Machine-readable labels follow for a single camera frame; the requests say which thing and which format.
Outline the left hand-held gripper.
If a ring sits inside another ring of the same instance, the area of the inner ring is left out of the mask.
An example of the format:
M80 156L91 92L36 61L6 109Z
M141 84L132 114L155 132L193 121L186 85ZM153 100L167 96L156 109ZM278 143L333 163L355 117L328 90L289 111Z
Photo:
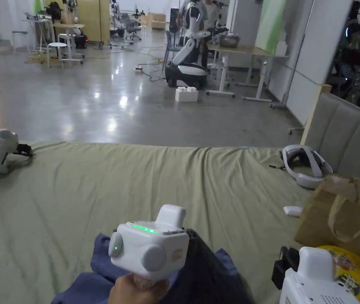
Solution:
M116 267L132 273L141 290L152 288L186 262L186 209L163 205L155 221L126 222L111 235L108 254Z

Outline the person's left hand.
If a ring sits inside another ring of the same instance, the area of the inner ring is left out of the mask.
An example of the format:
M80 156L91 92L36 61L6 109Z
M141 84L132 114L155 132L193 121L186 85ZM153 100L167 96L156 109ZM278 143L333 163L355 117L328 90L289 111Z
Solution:
M147 290L134 283L134 274L118 277L110 290L109 304L157 304L169 289L169 281L162 280Z

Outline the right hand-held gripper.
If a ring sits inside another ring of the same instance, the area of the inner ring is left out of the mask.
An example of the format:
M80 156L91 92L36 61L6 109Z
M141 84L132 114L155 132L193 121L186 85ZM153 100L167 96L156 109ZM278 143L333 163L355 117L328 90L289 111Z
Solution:
M360 257L342 248L283 246L271 280L281 304L360 304Z

